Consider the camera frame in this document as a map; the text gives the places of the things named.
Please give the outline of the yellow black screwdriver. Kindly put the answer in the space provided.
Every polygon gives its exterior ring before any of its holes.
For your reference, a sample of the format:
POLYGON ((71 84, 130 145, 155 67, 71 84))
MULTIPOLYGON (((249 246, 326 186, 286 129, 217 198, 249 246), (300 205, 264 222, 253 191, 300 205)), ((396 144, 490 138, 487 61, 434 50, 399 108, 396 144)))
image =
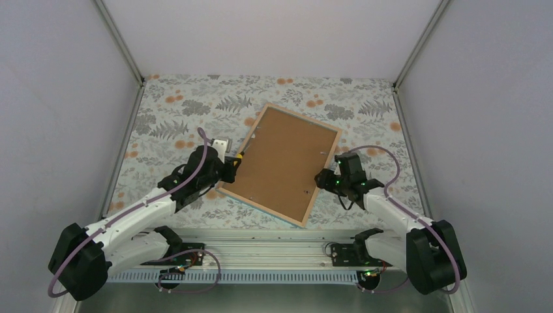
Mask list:
POLYGON ((248 150, 248 148, 250 147, 250 142, 248 142, 242 149, 241 151, 236 155, 236 157, 233 159, 233 166, 235 168, 238 168, 242 162, 242 159, 246 153, 246 151, 248 150))

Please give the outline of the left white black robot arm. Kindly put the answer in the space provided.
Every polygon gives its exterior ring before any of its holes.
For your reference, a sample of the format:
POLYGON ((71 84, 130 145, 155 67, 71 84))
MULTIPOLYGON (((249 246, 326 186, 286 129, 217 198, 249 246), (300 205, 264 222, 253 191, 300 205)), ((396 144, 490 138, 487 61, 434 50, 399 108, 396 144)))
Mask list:
POLYGON ((56 298, 68 293, 82 301, 99 291, 109 277, 138 265, 170 266, 158 277, 163 280, 201 264, 208 253, 203 246, 184 244, 169 226, 159 222, 217 183, 233 183, 242 159, 242 153, 228 156, 220 142, 201 145, 187 163, 176 167, 135 204, 85 227, 77 223, 67 226, 48 264, 53 274, 48 295, 56 298))

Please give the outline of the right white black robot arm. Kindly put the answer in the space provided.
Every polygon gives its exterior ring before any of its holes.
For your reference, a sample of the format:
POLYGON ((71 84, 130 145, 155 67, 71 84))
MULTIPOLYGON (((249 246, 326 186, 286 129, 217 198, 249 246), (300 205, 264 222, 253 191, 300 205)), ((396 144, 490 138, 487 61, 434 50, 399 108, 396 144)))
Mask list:
POLYGON ((336 170, 324 168, 315 176, 317 187, 374 213, 389 229, 371 228, 356 234, 351 244, 331 244, 333 265, 392 265, 423 295, 456 293, 467 269, 453 225, 396 200, 388 184, 367 177, 357 153, 338 155, 335 162, 336 170))

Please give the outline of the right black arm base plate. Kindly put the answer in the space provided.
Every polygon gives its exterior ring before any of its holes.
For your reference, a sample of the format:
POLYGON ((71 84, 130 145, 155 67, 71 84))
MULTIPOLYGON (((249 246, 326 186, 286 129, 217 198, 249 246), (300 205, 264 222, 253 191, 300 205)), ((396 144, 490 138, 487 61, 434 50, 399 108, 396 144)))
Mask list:
POLYGON ((353 244, 330 242, 323 247, 323 253, 331 259, 333 267, 381 267, 384 262, 367 257, 361 259, 353 247, 353 244))

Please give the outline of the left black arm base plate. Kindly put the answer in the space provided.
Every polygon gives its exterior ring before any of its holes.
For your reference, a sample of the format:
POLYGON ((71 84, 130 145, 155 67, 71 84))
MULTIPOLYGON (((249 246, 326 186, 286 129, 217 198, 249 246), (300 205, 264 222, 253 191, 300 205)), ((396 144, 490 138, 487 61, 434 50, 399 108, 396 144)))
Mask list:
MULTIPOLYGON (((177 248, 176 250, 173 249, 172 251, 168 252, 168 256, 173 256, 174 254, 186 250, 193 250, 193 249, 204 249, 205 244, 204 243, 182 243, 180 248, 177 248)), ((189 252, 187 254, 182 254, 176 257, 172 257, 170 260, 166 261, 149 261, 145 263, 141 263, 141 265, 144 266, 170 266, 170 267, 178 267, 178 266, 200 266, 203 263, 203 252, 189 252)))

